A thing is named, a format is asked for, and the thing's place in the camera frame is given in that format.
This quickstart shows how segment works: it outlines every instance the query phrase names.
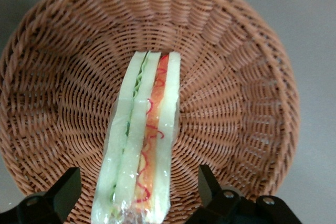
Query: tomato slice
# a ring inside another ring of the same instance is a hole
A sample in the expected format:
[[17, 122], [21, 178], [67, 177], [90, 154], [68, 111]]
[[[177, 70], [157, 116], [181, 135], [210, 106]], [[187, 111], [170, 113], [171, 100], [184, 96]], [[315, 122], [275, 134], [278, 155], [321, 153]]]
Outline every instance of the tomato slice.
[[156, 165], [156, 142], [164, 138], [164, 134], [158, 129], [160, 117], [160, 105], [164, 96], [164, 88], [167, 76], [169, 55], [163, 56], [158, 64], [155, 83], [151, 97], [150, 108], [147, 111], [145, 136], [141, 151], [138, 177], [135, 186], [135, 207], [137, 209], [151, 209], [150, 197], [153, 191], [153, 181]]

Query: gray surface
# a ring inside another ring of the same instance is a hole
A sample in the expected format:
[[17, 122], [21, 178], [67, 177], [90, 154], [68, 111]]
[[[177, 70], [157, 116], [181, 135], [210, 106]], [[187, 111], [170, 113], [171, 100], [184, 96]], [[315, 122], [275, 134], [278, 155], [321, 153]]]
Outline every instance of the gray surface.
[[[0, 50], [37, 1], [0, 0]], [[291, 59], [300, 92], [299, 148], [278, 196], [303, 223], [335, 223], [336, 0], [245, 1], [279, 35]], [[4, 211], [22, 196], [2, 163], [0, 174], [0, 210]]]

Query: basket weave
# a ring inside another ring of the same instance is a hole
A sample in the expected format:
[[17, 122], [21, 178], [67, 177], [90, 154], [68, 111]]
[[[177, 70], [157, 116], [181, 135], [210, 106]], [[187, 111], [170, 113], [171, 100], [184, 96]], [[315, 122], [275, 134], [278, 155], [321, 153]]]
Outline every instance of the basket weave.
[[165, 223], [199, 206], [199, 164], [250, 199], [274, 194], [297, 145], [298, 93], [279, 39], [242, 0], [40, 1], [0, 61], [1, 153], [22, 192], [79, 166], [68, 221], [89, 223], [111, 108], [136, 50], [182, 57]]

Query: wicker basket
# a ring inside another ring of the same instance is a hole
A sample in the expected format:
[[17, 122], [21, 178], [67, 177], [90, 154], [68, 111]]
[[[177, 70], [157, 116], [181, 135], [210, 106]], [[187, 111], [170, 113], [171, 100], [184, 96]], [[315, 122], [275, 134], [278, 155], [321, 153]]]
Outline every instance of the wicker basket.
[[111, 108], [136, 50], [181, 53], [181, 115], [166, 223], [200, 205], [197, 167], [250, 199], [292, 163], [299, 104], [275, 33], [242, 0], [42, 0], [0, 61], [0, 142], [25, 194], [79, 166], [69, 221], [89, 223]]

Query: plastic wrap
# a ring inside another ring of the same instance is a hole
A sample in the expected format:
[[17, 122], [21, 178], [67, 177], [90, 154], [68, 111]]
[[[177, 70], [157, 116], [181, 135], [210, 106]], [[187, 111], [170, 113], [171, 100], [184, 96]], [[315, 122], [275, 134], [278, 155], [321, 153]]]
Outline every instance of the plastic wrap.
[[106, 134], [91, 223], [162, 223], [170, 207], [180, 55], [136, 52]]

